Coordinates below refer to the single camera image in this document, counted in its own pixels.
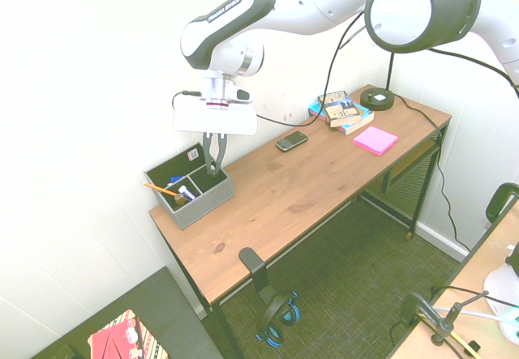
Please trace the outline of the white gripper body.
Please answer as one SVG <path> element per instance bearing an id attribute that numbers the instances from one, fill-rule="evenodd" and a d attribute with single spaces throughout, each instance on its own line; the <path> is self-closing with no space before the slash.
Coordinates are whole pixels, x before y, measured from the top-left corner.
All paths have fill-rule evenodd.
<path id="1" fill-rule="evenodd" d="M 210 109 L 203 101 L 175 104 L 175 130 L 226 135 L 255 135 L 257 115 L 251 105 L 230 104 L 227 109 Z"/>

